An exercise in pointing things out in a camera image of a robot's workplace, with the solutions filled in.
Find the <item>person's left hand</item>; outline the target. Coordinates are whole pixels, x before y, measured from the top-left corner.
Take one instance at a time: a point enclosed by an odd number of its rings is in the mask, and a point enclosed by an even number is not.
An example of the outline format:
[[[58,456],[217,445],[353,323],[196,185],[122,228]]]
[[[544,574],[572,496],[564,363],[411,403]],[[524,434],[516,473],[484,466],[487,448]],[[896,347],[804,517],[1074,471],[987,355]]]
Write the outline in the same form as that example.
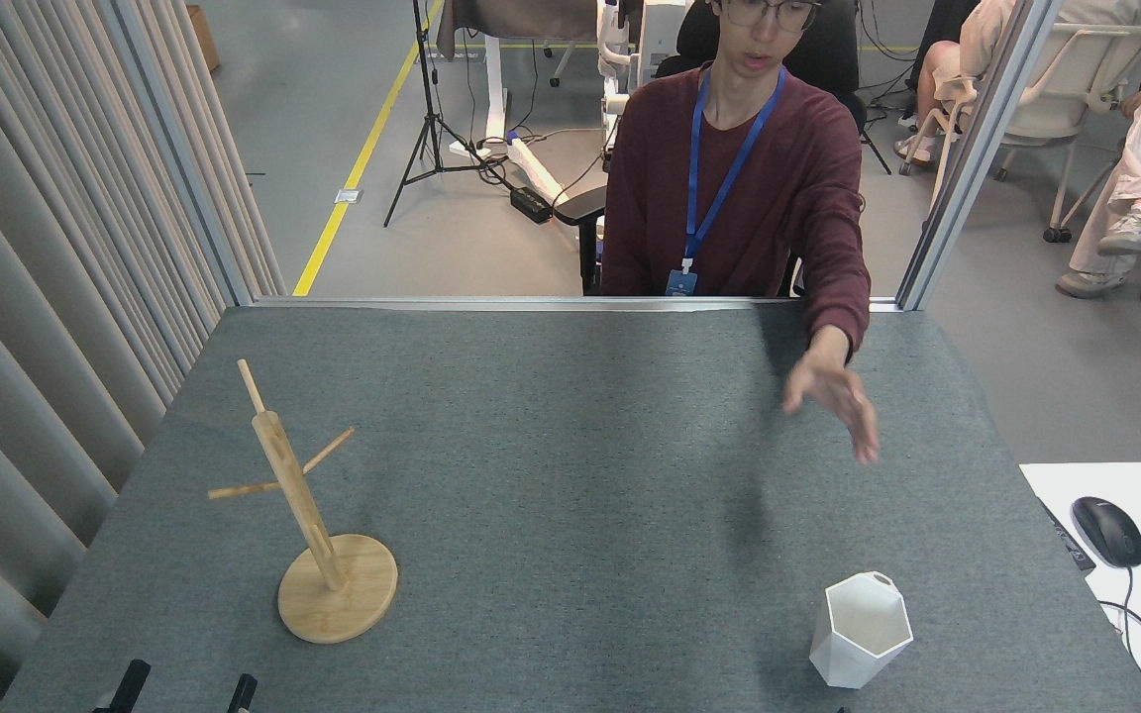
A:
[[[824,325],[816,330],[798,362],[788,371],[782,407],[787,414],[807,400],[819,403],[850,434],[853,456],[861,464],[880,456],[879,415],[861,378],[848,368],[850,339],[843,330]]]

